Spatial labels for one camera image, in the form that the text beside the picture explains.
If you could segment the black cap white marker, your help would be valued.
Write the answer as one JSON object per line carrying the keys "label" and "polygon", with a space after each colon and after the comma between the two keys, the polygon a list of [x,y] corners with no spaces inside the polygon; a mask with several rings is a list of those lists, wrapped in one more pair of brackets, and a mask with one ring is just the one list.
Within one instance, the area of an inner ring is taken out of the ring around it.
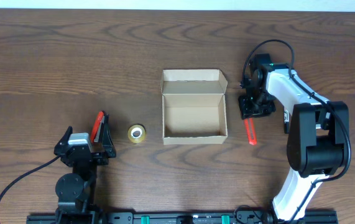
{"label": "black cap white marker", "polygon": [[290,127],[290,114],[288,112],[288,109],[284,107],[284,133],[285,134],[289,133],[289,127]]}

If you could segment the yellow tape roll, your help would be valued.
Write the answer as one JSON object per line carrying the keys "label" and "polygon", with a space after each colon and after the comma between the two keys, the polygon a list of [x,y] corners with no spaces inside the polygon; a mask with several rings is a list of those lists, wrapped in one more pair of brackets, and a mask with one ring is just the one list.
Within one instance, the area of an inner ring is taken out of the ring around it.
{"label": "yellow tape roll", "polygon": [[137,144],[145,140],[146,131],[142,125],[135,124],[129,128],[127,135],[131,142]]}

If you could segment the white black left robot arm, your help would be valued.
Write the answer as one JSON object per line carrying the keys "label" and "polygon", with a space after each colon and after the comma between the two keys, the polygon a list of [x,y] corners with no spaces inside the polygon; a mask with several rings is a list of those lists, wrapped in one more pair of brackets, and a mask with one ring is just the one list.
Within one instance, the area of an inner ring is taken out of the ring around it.
{"label": "white black left robot arm", "polygon": [[72,168],[56,183],[58,196],[57,223],[108,222],[108,216],[95,205],[97,168],[109,164],[116,157],[116,150],[110,135],[109,115],[100,111],[92,132],[73,133],[70,126],[54,147],[54,154]]}

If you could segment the cardboard box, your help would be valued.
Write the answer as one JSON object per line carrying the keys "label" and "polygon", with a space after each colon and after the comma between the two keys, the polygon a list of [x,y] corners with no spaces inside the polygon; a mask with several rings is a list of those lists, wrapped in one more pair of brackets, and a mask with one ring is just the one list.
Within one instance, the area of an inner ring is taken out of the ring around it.
{"label": "cardboard box", "polygon": [[222,144],[228,137],[220,69],[162,71],[162,139],[165,145]]}

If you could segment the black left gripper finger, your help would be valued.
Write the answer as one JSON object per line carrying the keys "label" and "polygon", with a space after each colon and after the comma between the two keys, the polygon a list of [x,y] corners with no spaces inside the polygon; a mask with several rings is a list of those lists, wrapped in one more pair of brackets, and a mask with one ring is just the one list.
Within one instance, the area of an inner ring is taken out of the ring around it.
{"label": "black left gripper finger", "polygon": [[58,146],[64,146],[68,144],[68,140],[71,136],[71,134],[73,133],[73,128],[71,126],[69,126],[67,128],[67,130],[65,131],[65,134],[61,137],[61,139],[59,140],[59,142],[57,143]]}
{"label": "black left gripper finger", "polygon": [[103,122],[102,146],[106,152],[114,152],[114,144],[111,139],[110,129],[108,124],[109,115],[105,114]]}

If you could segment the orange utility knife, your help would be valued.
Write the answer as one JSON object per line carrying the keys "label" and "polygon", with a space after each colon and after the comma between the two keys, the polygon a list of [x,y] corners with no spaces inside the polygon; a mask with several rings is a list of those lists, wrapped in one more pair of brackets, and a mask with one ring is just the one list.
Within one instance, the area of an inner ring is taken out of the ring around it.
{"label": "orange utility knife", "polygon": [[244,125],[246,128],[247,138],[250,145],[255,146],[257,144],[256,130],[254,127],[254,122],[252,118],[247,118],[244,120]]}

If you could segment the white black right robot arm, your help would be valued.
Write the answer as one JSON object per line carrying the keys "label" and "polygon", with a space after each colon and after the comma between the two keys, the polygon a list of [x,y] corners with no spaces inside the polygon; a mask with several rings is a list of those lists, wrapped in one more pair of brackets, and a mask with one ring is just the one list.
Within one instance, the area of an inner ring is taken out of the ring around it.
{"label": "white black right robot arm", "polygon": [[279,101],[285,110],[290,165],[283,187],[258,222],[337,223],[335,211],[306,207],[321,184],[338,180],[348,171],[348,106],[315,93],[290,64],[253,60],[248,68],[251,74],[241,82],[246,94],[239,97],[242,119],[251,129],[251,120],[273,113],[274,102]]}

